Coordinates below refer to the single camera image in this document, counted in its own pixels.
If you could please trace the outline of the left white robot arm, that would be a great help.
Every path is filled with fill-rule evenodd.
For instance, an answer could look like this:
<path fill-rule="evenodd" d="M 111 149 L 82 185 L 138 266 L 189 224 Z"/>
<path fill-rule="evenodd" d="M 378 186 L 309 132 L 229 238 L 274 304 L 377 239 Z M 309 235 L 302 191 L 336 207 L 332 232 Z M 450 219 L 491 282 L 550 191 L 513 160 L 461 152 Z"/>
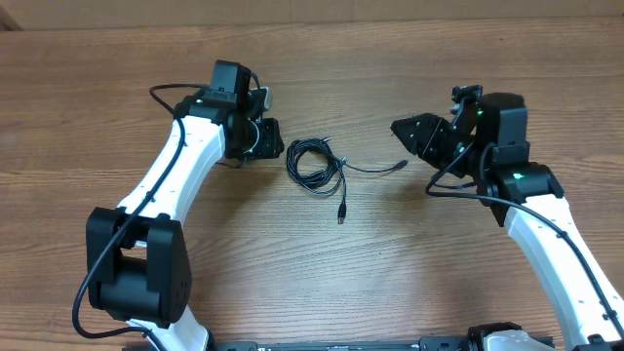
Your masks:
<path fill-rule="evenodd" d="M 191 264 L 182 226 L 222 159 L 276 159 L 279 124 L 263 115 L 270 90 L 243 64 L 218 60 L 209 84 L 167 109 L 170 136 L 139 185 L 86 223 L 88 272 L 72 307 L 83 337 L 137 332 L 148 350 L 209 350 L 211 333 L 189 307 Z"/>

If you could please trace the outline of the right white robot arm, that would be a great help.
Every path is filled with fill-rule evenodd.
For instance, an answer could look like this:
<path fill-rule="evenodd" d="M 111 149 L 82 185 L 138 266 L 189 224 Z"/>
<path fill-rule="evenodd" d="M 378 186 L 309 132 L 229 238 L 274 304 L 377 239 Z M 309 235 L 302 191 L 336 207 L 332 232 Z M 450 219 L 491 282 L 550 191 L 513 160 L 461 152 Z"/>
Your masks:
<path fill-rule="evenodd" d="M 529 159 L 524 98 L 457 86 L 451 99 L 452 120 L 423 113 L 391 125 L 408 152 L 436 169 L 426 194 L 491 210 L 529 261 L 566 349 L 622 349 L 623 298 L 584 242 L 554 173 Z"/>

